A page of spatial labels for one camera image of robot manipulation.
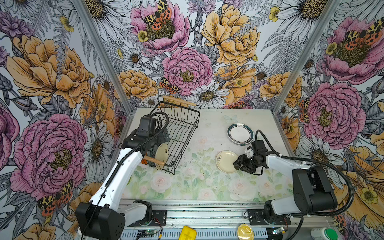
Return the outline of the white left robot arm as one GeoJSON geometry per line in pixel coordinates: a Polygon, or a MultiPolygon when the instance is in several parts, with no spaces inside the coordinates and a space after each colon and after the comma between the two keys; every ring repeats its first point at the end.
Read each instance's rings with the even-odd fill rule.
{"type": "Polygon", "coordinates": [[[80,203],[76,209],[82,237],[118,240],[124,228],[132,224],[165,226],[167,212],[153,212],[150,202],[137,200],[122,211],[118,208],[126,185],[146,152],[168,140],[166,129],[154,133],[135,130],[133,136],[125,139],[106,181],[87,203],[80,203]]]}

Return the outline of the cream bowl plate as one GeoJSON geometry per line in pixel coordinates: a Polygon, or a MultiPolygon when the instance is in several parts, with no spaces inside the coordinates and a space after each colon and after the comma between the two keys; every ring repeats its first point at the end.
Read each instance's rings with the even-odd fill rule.
{"type": "Polygon", "coordinates": [[[234,162],[238,157],[234,152],[222,151],[216,156],[216,165],[220,171],[226,174],[233,174],[238,171],[234,167],[234,162]]]}

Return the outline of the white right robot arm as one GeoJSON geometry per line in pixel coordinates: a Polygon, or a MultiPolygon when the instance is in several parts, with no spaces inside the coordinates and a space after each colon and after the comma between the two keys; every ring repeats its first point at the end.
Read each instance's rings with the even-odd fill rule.
{"type": "Polygon", "coordinates": [[[254,155],[251,158],[241,155],[233,165],[236,170],[253,175],[258,168],[276,170],[292,180],[293,195],[291,197],[265,203],[262,216],[268,223],[273,223],[277,217],[315,214],[332,210],[338,205],[330,181],[322,167],[310,167],[283,156],[274,155],[254,155]]]}

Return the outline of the black wire dish rack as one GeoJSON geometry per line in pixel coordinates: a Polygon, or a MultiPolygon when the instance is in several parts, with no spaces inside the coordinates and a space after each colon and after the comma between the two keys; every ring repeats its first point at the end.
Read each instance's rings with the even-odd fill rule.
{"type": "Polygon", "coordinates": [[[157,120],[157,129],[162,128],[165,123],[170,136],[168,145],[169,157],[166,163],[155,159],[158,149],[153,148],[147,151],[142,164],[153,167],[157,170],[176,173],[190,140],[199,126],[200,112],[202,106],[170,96],[160,96],[159,102],[150,112],[157,120]]]}

